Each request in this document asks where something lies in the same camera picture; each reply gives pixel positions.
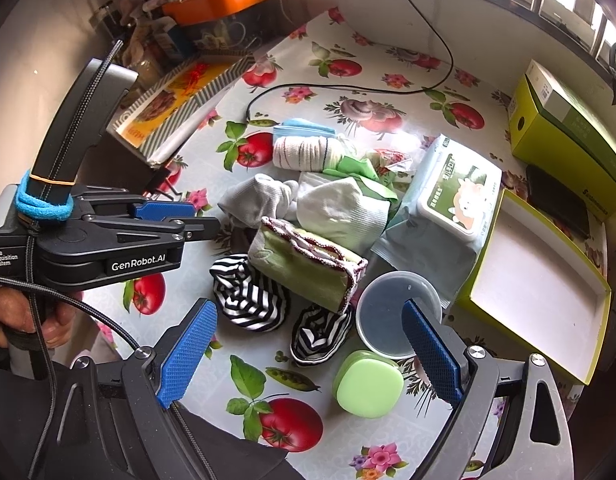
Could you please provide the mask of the person's left hand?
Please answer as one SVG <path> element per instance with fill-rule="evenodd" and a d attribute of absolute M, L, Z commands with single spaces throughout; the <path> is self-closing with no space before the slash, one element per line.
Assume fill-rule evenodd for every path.
<path fill-rule="evenodd" d="M 42 333 L 46 345 L 55 349 L 69 341 L 77 309 L 65 302 L 59 302 L 42 323 Z M 8 341 L 4 328 L 20 330 L 24 333 L 35 331 L 28 299 L 18 290 L 0 285 L 0 348 L 5 349 Z"/>

